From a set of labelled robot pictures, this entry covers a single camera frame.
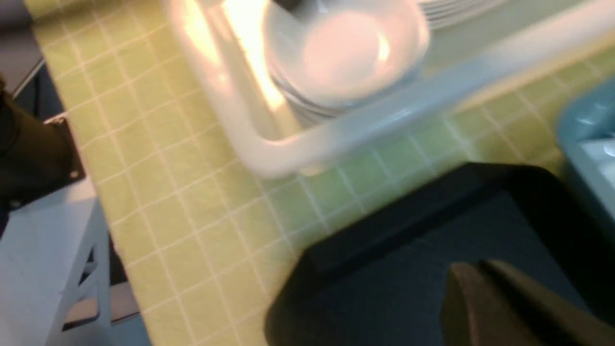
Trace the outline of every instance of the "grout line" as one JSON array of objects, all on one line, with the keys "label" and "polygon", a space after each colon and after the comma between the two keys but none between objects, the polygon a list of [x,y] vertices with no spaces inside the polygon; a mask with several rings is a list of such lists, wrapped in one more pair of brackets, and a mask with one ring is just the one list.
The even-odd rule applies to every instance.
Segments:
[{"label": "grout line", "polygon": [[[204,343],[212,340],[214,337],[219,336],[220,334],[228,331],[229,329],[233,328],[233,327],[237,327],[238,325],[240,325],[241,323],[243,323],[244,321],[247,321],[248,319],[258,315],[259,313],[262,313],[264,311],[266,311],[267,308],[256,308],[253,311],[249,312],[247,315],[245,315],[244,317],[240,318],[239,320],[237,320],[236,322],[234,322],[232,325],[226,326],[223,329],[220,329],[217,332],[214,332],[212,335],[209,335],[207,337],[204,337],[201,340],[197,340],[196,344],[197,345],[203,345]],[[241,343],[241,340],[239,339],[239,335],[236,334],[237,337],[237,341],[239,343]]]},{"label": "grout line", "polygon": [[444,123],[444,126],[448,129],[448,131],[451,132],[451,134],[453,135],[455,140],[459,143],[459,145],[461,146],[461,150],[466,154],[466,158],[471,160],[474,153],[469,148],[468,141],[466,139],[464,139],[464,137],[461,134],[459,134],[459,131],[457,131],[457,128],[455,128],[448,121],[447,116],[449,116],[449,115],[450,114],[448,114],[448,113],[446,115],[440,115],[439,118]]},{"label": "grout line", "polygon": [[[116,85],[116,86],[114,86],[114,87],[110,88],[110,89],[109,89],[109,90],[107,90],[107,91],[100,92],[100,93],[98,93],[98,94],[97,94],[96,92],[93,92],[93,94],[95,94],[95,96],[94,96],[93,98],[88,99],[88,100],[86,100],[86,101],[83,101],[83,102],[81,102],[81,103],[78,103],[78,104],[76,104],[76,105],[73,105],[73,106],[71,107],[71,110],[73,110],[73,109],[75,109],[75,108],[79,108],[79,107],[81,107],[81,106],[83,106],[83,105],[86,105],[86,104],[88,104],[88,103],[92,102],[92,101],[100,100],[100,99],[101,99],[101,97],[106,96],[106,95],[108,95],[108,94],[110,94],[110,93],[112,93],[112,92],[115,92],[115,91],[119,90],[120,88],[123,88],[123,87],[129,87],[129,86],[130,86],[130,85],[131,85],[134,81],[136,81],[136,80],[138,80],[138,79],[140,79],[140,78],[144,77],[144,76],[145,76],[145,75],[147,75],[148,73],[150,73],[150,72],[152,72],[152,71],[154,71],[154,70],[156,70],[156,69],[160,68],[163,64],[165,64],[165,63],[167,63],[167,62],[169,62],[169,61],[171,61],[172,59],[175,59],[175,58],[177,58],[177,57],[172,57],[172,58],[169,58],[169,59],[167,59],[167,60],[164,60],[164,61],[160,62],[160,64],[158,64],[158,65],[154,65],[154,66],[152,66],[151,68],[148,68],[148,69],[147,69],[146,71],[144,71],[142,74],[139,74],[137,77],[134,77],[133,79],[130,79],[130,78],[125,78],[125,82],[124,82],[124,83],[118,84],[118,85]],[[117,64],[118,64],[119,66],[121,66],[121,65],[122,65],[120,61],[117,61]],[[85,69],[84,69],[84,67],[83,67],[83,66],[79,66],[79,67],[78,67],[78,69],[80,69],[80,70],[82,71],[82,74],[83,74],[84,76],[87,76],[87,74],[85,73]],[[59,80],[60,78],[59,78],[58,76],[54,76],[54,79],[55,79],[55,80]],[[179,97],[173,97],[173,99],[171,99],[171,100],[172,100],[172,101],[177,101],[177,100],[179,100],[179,99],[180,99],[180,98],[182,98],[182,97],[186,97],[186,95],[189,95],[189,94],[191,94],[191,93],[196,93],[196,92],[199,92],[199,91],[201,91],[201,89],[200,89],[200,88],[199,88],[199,89],[195,89],[195,90],[193,90],[193,91],[189,91],[189,92],[187,92],[185,95],[181,95],[181,96],[179,96]]]},{"label": "grout line", "polygon": [[260,182],[260,180],[256,179],[256,184],[258,185],[258,188],[260,189],[261,193],[263,194],[263,198],[265,200],[265,203],[267,203],[267,206],[269,208],[269,211],[271,212],[271,215],[273,215],[274,221],[277,225],[277,228],[282,232],[282,237],[283,239],[286,241],[286,244],[289,246],[291,252],[293,253],[293,256],[296,257],[297,253],[295,251],[295,248],[293,247],[292,243],[290,242],[290,238],[288,237],[288,233],[284,230],[284,227],[282,226],[282,222],[280,221],[280,218],[277,215],[277,210],[274,208],[273,203],[271,202],[271,200],[269,199],[269,196],[273,193],[275,193],[276,191],[279,191],[281,189],[283,189],[284,187],[286,187],[287,185],[290,185],[290,182],[287,184],[283,184],[280,187],[277,187],[276,189],[271,190],[269,193],[267,193],[263,187],[263,184]]},{"label": "grout line", "polygon": [[530,100],[519,90],[515,90],[514,93],[523,102],[523,104],[525,104],[527,109],[530,111],[530,114],[532,114],[532,116],[534,116],[534,118],[536,118],[542,124],[542,126],[547,130],[547,132],[550,133],[553,138],[555,138],[555,130],[552,129],[551,126],[547,123],[547,121],[540,116],[540,113],[538,112],[534,104],[531,103]]},{"label": "grout line", "polygon": [[357,191],[352,186],[350,179],[348,178],[344,170],[340,167],[339,161],[334,163],[334,165],[335,165],[335,169],[338,171],[338,173],[342,177],[342,181],[344,182],[344,184],[346,184],[346,188],[348,188],[348,191],[350,191],[350,194],[352,195],[352,201],[355,202],[359,206],[359,209],[361,210],[361,214],[365,215],[367,213],[367,209],[365,208],[365,205],[363,205],[363,201],[361,200],[361,198],[359,198]]},{"label": "grout line", "polygon": [[[105,36],[105,38],[106,38],[106,40],[108,42],[109,41],[109,33],[107,32],[106,28],[103,27],[103,25],[100,23],[99,18],[97,17],[96,13],[94,13],[94,18],[95,18],[96,22],[100,25],[100,28],[101,28],[101,30],[103,32],[103,35]],[[125,71],[124,66],[121,63],[119,63],[119,57],[118,57],[117,50],[115,48],[112,48],[111,49],[111,53],[115,56],[115,59],[117,59],[117,63],[119,65],[119,69],[120,69],[122,75],[124,76],[124,78],[128,79],[128,76],[127,76],[127,73]],[[129,91],[130,91],[131,96],[134,97],[135,100],[137,101],[136,104],[137,104],[137,108],[139,110],[138,117],[140,119],[143,119],[143,117],[144,117],[143,108],[142,108],[142,106],[141,106],[141,104],[139,102],[139,99],[137,98],[136,92],[135,92],[135,90],[134,90],[134,88],[133,88],[131,83],[129,83]],[[115,139],[114,136],[111,137],[111,140],[113,142],[116,142],[116,139]],[[118,151],[118,155],[120,156],[122,162],[124,162],[124,164],[125,164],[124,154],[121,151]],[[168,169],[168,167],[166,165],[164,166],[164,169],[165,169],[165,172],[166,172],[166,174],[168,175],[168,177],[169,177],[169,179],[171,181],[171,184],[175,184],[175,182],[172,179],[172,176],[170,175],[169,169]],[[141,201],[139,201],[139,199],[138,199],[138,194],[137,194],[137,191],[136,191],[136,189],[134,187],[133,178],[132,178],[132,176],[130,174],[127,174],[127,179],[129,180],[130,189],[132,190],[132,193],[137,198],[137,206],[142,211],[143,209],[142,209]],[[183,200],[181,199],[179,194],[177,194],[177,195],[178,195],[178,199],[179,199],[180,203],[183,203]],[[147,226],[149,234],[152,237],[152,242],[154,243],[154,247],[156,248],[156,252],[160,256],[162,268],[165,271],[167,279],[169,280],[169,284],[171,286],[171,290],[173,291],[173,295],[175,295],[178,298],[180,312],[181,312],[181,315],[182,315],[182,317],[184,319],[184,324],[186,325],[186,328],[188,330],[188,334],[190,335],[190,339],[192,340],[193,343],[195,343],[196,342],[196,337],[194,336],[194,331],[192,330],[192,324],[190,323],[190,319],[188,318],[188,315],[186,314],[186,309],[184,308],[183,304],[181,304],[181,301],[179,301],[180,297],[179,297],[179,294],[178,294],[177,286],[176,286],[176,284],[175,284],[175,282],[173,280],[173,276],[171,275],[171,272],[170,272],[170,269],[169,269],[169,265],[167,264],[167,261],[166,261],[165,257],[163,256],[162,251],[160,251],[160,245],[158,244],[158,241],[156,240],[155,234],[152,231],[151,222],[146,217],[144,217],[143,220],[145,221],[145,224]]]},{"label": "grout line", "polygon": [[[130,16],[132,17],[132,19],[133,19],[135,22],[137,22],[137,23],[138,23],[138,21],[136,20],[136,18],[135,18],[135,16],[134,16],[134,13],[132,12],[132,10],[131,10],[130,8],[128,8],[128,13],[129,13],[129,14],[130,14]],[[150,43],[148,40],[146,40],[146,44],[147,44],[148,48],[151,50],[151,52],[153,53],[153,48],[152,48],[152,46],[151,46],[151,43]],[[163,84],[164,84],[165,88],[167,89],[167,91],[169,92],[169,95],[173,95],[173,92],[172,92],[172,90],[171,90],[171,88],[170,88],[170,86],[169,86],[169,82],[168,82],[166,79],[163,79],[163,81],[162,81],[162,82],[163,82]],[[188,128],[190,129],[189,123],[186,121],[186,119],[185,119],[185,115],[183,114],[183,112],[181,113],[181,118],[182,118],[182,120],[186,123],[186,125],[188,125]],[[190,137],[190,139],[193,141],[193,143],[195,144],[195,146],[197,147],[197,149],[201,152],[201,154],[203,154],[203,152],[202,152],[202,149],[201,149],[200,145],[196,142],[196,138],[195,138],[195,136],[193,136],[193,135],[192,135],[192,136]],[[168,174],[169,174],[169,176],[171,177],[171,181],[173,182],[174,187],[177,189],[177,186],[175,185],[175,182],[173,181],[172,174],[170,174],[170,172],[168,171],[168,168],[167,168],[167,167],[165,167],[165,168],[166,168],[166,170],[167,170],[167,173],[168,173]],[[229,204],[228,204],[228,202],[227,202],[227,200],[226,200],[226,197],[224,196],[224,191],[223,191],[223,190],[222,190],[222,188],[220,187],[220,184],[218,183],[218,181],[217,181],[217,179],[216,179],[215,177],[213,177],[212,181],[213,181],[213,183],[215,184],[216,189],[218,190],[218,193],[219,193],[219,194],[220,194],[220,196],[221,196],[221,200],[222,200],[222,203],[224,204],[224,208],[226,209],[226,212],[227,212],[228,214],[230,214],[231,209],[230,209]],[[186,211],[186,210],[187,210],[187,208],[186,208],[185,202],[181,199],[181,197],[180,197],[180,203],[182,204],[182,208],[184,209],[184,211]],[[241,232],[241,228],[239,227],[239,225],[237,224],[237,222],[234,220],[234,218],[233,218],[232,216],[231,216],[229,219],[230,219],[230,221],[233,223],[233,225],[237,228],[237,230],[238,230],[238,234],[239,234],[239,237],[240,237],[241,241],[243,242],[243,244],[244,244],[245,248],[246,248],[248,251],[250,251],[250,248],[247,246],[247,242],[246,242],[246,240],[245,240],[245,238],[244,238],[244,235],[243,235],[243,234],[242,234],[242,232]],[[191,218],[191,217],[188,217],[188,220],[189,220],[189,222],[191,223],[193,230],[196,230],[195,225],[194,225],[194,221],[192,220],[192,218]],[[205,252],[205,251],[204,251],[203,244],[201,243],[201,240],[200,240],[200,238],[199,238],[199,237],[197,237],[197,242],[199,242],[199,245],[201,246],[201,249],[202,249],[202,251],[204,252],[205,258],[207,258],[207,259],[208,259],[208,254],[207,254],[207,252]],[[269,293],[267,292],[266,286],[265,286],[265,285],[264,285],[264,283],[263,283],[263,279],[261,278],[260,274],[258,273],[258,270],[257,270],[257,268],[256,268],[256,264],[254,263],[254,261],[253,261],[252,259],[250,259],[250,264],[251,264],[252,270],[254,271],[254,274],[256,275],[256,278],[257,278],[257,280],[258,280],[258,284],[260,285],[260,288],[261,288],[261,290],[263,291],[263,294],[265,294],[265,296],[266,296],[266,297],[269,297]],[[232,319],[232,318],[233,318],[233,316],[232,316],[232,314],[231,314],[231,309],[229,308],[229,304],[228,304],[228,302],[226,301],[226,296],[225,296],[225,294],[224,294],[224,291],[222,290],[222,287],[221,287],[220,281],[219,281],[219,280],[217,280],[217,277],[215,277],[215,278],[216,278],[216,281],[215,281],[215,282],[216,282],[216,285],[218,286],[218,289],[220,290],[220,295],[221,295],[222,303],[223,303],[223,305],[224,305],[224,309],[226,310],[226,313],[228,314],[229,318],[230,318],[230,319]],[[189,328],[189,331],[191,332],[191,338],[192,338],[192,341],[193,341],[193,342],[196,342],[196,340],[195,340],[195,338],[194,338],[194,334],[193,334],[192,329],[191,329],[191,326],[190,326],[190,325],[188,325],[188,328]],[[237,338],[239,339],[239,333],[237,332],[237,329],[236,329],[235,327],[233,327],[233,330],[234,330],[234,332],[235,332],[235,334],[236,334]]]},{"label": "grout line", "polygon": [[583,60],[583,64],[585,64],[585,66],[589,67],[590,70],[592,70],[592,74],[596,78],[598,78],[601,81],[605,79],[600,69],[596,65],[594,65],[592,62],[590,62],[589,60]]},{"label": "grout line", "polygon": [[[156,151],[154,151],[154,152],[144,156],[143,158],[140,158],[139,160],[135,161],[134,163],[127,165],[125,169],[123,169],[123,170],[121,170],[121,171],[119,171],[117,173],[114,173],[112,175],[109,175],[108,177],[105,177],[104,179],[101,179],[101,180],[97,181],[97,183],[105,183],[105,182],[107,182],[107,181],[109,181],[109,180],[111,180],[113,178],[121,176],[122,174],[128,174],[131,169],[133,169],[137,165],[143,163],[144,161],[147,161],[147,160],[149,160],[149,159],[151,159],[151,158],[153,158],[155,156],[158,156],[158,155],[164,155],[165,152],[167,152],[167,151],[169,151],[169,150],[171,150],[171,149],[173,149],[175,147],[179,147],[182,144],[186,144],[188,142],[192,142],[192,136],[190,136],[188,138],[185,138],[185,139],[182,139],[182,140],[179,140],[179,141],[177,141],[177,142],[175,142],[175,143],[165,147],[164,149],[157,149]],[[184,191],[188,187],[194,186],[195,184],[197,184],[197,183],[199,183],[199,182],[201,182],[201,181],[203,181],[203,180],[205,180],[205,179],[207,179],[209,177],[213,177],[214,174],[218,173],[219,171],[222,171],[224,168],[227,168],[228,166],[232,165],[236,161],[237,160],[234,159],[230,163],[227,163],[227,164],[225,164],[224,166],[222,166],[220,168],[217,168],[217,169],[214,169],[213,171],[210,171],[209,174],[207,174],[207,175],[205,175],[205,176],[203,176],[203,177],[201,177],[201,178],[199,178],[199,179],[189,183],[187,186],[179,188],[178,191]]]},{"label": "grout line", "polygon": [[406,138],[408,138],[408,140],[410,141],[410,143],[412,143],[412,145],[415,146],[416,151],[419,153],[419,155],[421,155],[421,157],[423,158],[423,161],[425,162],[425,165],[427,166],[428,170],[431,172],[431,174],[435,177],[437,176],[437,171],[435,170],[434,167],[434,163],[432,162],[432,160],[429,158],[429,156],[427,155],[427,153],[425,153],[425,151],[423,150],[423,148],[421,148],[421,146],[419,145],[419,143],[416,141],[416,139],[410,135],[407,134]]},{"label": "grout line", "polygon": [[[168,106],[168,105],[173,105],[173,104],[175,104],[175,103],[177,102],[177,100],[178,100],[178,99],[183,99],[184,97],[188,97],[188,96],[190,96],[190,95],[196,94],[197,92],[200,92],[200,90],[195,90],[195,91],[187,92],[187,93],[185,93],[184,95],[179,96],[179,97],[178,97],[177,99],[175,99],[175,100],[167,101],[167,102],[163,103],[162,105],[159,105],[159,106],[157,106],[157,107],[153,108],[152,110],[149,110],[149,111],[147,111],[147,112],[143,113],[143,118],[145,119],[145,117],[147,117],[147,116],[148,116],[148,115],[150,115],[150,114],[153,114],[153,113],[154,113],[155,111],[157,111],[157,110],[160,110],[162,107],[166,107],[166,106]],[[118,132],[123,131],[123,130],[127,129],[129,126],[131,126],[131,125],[135,124],[135,123],[136,123],[136,122],[138,122],[139,120],[141,120],[141,118],[140,118],[140,117],[137,117],[137,118],[132,119],[131,121],[127,122],[126,124],[124,124],[124,125],[122,125],[122,126],[120,126],[120,127],[116,128],[116,129],[110,130],[109,132],[107,132],[107,133],[105,133],[105,134],[102,134],[102,135],[96,136],[96,137],[94,137],[94,138],[90,139],[89,141],[87,141],[86,143],[84,143],[84,144],[80,145],[80,146],[79,146],[79,149],[80,149],[80,150],[83,150],[83,149],[85,149],[87,146],[89,146],[90,144],[92,144],[92,143],[96,142],[97,140],[103,139],[103,138],[107,137],[108,135],[114,135],[114,134],[117,134]],[[209,131],[209,130],[213,129],[216,125],[218,125],[218,123],[217,123],[217,122],[215,122],[215,123],[213,123],[213,124],[209,125],[209,126],[208,126],[208,127],[206,127],[205,129],[202,129],[202,130],[197,131],[196,133],[193,133],[192,135],[193,135],[193,136],[198,137],[198,136],[202,135],[203,133],[205,133],[205,132],[207,132],[207,131]],[[168,147],[164,148],[163,150],[169,149],[169,148],[171,148],[172,146],[174,146],[174,144],[171,144],[170,146],[168,146]]]},{"label": "grout line", "polygon": [[[517,148],[517,146],[513,143],[513,141],[510,140],[510,138],[508,138],[508,136],[506,136],[506,133],[504,132],[504,128],[503,125],[506,125],[507,123],[499,123],[497,122],[494,118],[493,115],[491,114],[491,111],[489,110],[489,108],[485,107],[484,105],[479,106],[480,109],[482,110],[483,114],[485,115],[485,117],[487,118],[487,120],[489,122],[491,122],[491,124],[493,125],[493,127],[495,127],[496,131],[498,132],[498,134],[500,135],[500,137],[506,142],[506,144],[508,144],[509,148],[513,151],[513,153],[515,153],[515,155],[517,156],[517,158],[520,161],[524,161],[524,157],[521,154],[521,151]],[[515,116],[515,118],[513,120],[510,120],[510,123],[512,121],[515,121],[516,119],[518,119],[519,117],[522,116],[522,112],[519,112],[520,114],[518,116]]]},{"label": "grout line", "polygon": [[307,194],[307,198],[308,198],[308,200],[310,202],[310,205],[316,211],[316,215],[318,215],[318,220],[320,221],[322,226],[325,227],[325,230],[328,233],[330,231],[329,223],[327,222],[327,220],[326,220],[324,214],[322,213],[322,211],[320,211],[320,207],[318,205],[318,202],[316,201],[316,197],[314,197],[314,194],[312,193],[312,190],[309,189],[309,186],[308,186],[308,183],[306,182],[305,176],[303,176],[303,175],[299,176],[298,180],[299,180],[299,184],[301,184],[301,186],[303,187],[303,190],[305,190],[305,192]]},{"label": "grout line", "polygon": [[391,171],[387,168],[386,164],[384,163],[384,160],[382,159],[382,156],[380,156],[378,151],[376,149],[374,149],[373,147],[370,147],[369,151],[370,151],[371,155],[376,159],[376,162],[378,162],[378,165],[383,170],[384,175],[386,175],[386,177],[389,179],[389,182],[391,183],[391,185],[393,185],[393,188],[395,189],[395,192],[397,193],[397,196],[401,196],[402,195],[402,188],[399,185],[399,182],[396,181],[395,178],[393,178],[393,174],[391,174]]}]

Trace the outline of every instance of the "kitchen counter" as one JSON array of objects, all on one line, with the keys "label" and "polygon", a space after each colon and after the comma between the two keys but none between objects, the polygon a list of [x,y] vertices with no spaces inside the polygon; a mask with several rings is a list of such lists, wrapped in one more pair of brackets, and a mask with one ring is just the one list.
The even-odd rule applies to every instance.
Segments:
[{"label": "kitchen counter", "polygon": [[[35,18],[56,11],[26,3]],[[560,110],[615,73],[610,48],[323,174],[260,180],[229,146],[160,2],[94,3],[35,32],[154,345],[266,345],[263,316],[304,248],[467,160],[558,172]]]}]

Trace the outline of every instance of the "black tray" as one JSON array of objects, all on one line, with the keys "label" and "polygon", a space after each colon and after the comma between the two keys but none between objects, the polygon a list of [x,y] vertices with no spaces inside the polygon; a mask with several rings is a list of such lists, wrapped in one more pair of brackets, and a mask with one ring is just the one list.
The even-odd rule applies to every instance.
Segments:
[{"label": "black tray", "polygon": [[504,260],[615,323],[615,254],[560,182],[466,164],[310,247],[266,320],[270,346],[443,345],[448,266]]}]

